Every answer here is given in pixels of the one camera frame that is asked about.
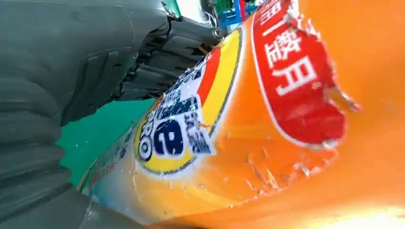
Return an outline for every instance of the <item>printed logo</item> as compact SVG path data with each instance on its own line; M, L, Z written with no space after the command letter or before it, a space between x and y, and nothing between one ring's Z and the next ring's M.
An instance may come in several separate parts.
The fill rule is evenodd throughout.
M208 131L202 125L201 99L197 94L205 66L202 61L186 71L147 114L140 128L138 156L148 171L173 174L198 157L215 155Z
M135 153L146 171L176 174L216 154L213 139L233 95L241 37L240 30L228 35L187 70L139 124Z
M326 98L337 88L330 58L320 38L300 29L288 0L271 0L255 14L252 46L256 71L273 123L302 146L338 142L345 115Z

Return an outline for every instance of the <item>red stripe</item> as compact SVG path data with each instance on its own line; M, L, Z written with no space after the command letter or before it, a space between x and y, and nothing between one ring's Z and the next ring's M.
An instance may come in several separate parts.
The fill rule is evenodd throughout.
M202 78L202 82L200 84L200 88L198 88L198 95L201 98L201 105L204 105L205 100L207 100L208 93L213 86L214 79L216 72L219 66L219 59L221 56L221 49L219 47L215 47L211 52L211 58L207 61L207 65L205 67L205 73Z
M246 9L245 9L245 0L239 0L241 19L245 21L246 19Z

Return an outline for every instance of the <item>red label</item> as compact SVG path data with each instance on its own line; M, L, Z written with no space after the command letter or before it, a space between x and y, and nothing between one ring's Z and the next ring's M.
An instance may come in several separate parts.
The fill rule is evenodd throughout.
M345 116L325 98L335 87L330 58L320 39L298 29L288 0L265 3L253 19L256 69L275 126L306 146L339 140Z
M206 56L206 67L204 71L204 76L200 87L198 88L197 94L200 96L201 104L204 105L205 100L207 99L208 93L211 90L211 87L214 83L216 77L216 72L219 66L219 60L221 57L221 48L215 47L207 56Z

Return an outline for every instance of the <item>orange bottle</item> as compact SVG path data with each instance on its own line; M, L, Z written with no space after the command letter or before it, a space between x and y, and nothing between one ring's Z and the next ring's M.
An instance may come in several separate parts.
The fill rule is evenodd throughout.
M264 3L83 192L150 228L405 228L400 3L302 0L316 30L295 2Z

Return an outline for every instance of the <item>green background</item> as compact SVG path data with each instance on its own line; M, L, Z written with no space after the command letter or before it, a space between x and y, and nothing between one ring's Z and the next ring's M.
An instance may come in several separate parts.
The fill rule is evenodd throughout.
M175 0L166 0L168 8L180 16ZM62 129L58 145L65 149L62 165L72 170L71 182L78 185L91 163L102 155L132 122L137 122L154 100L112 102L94 115L69 123Z

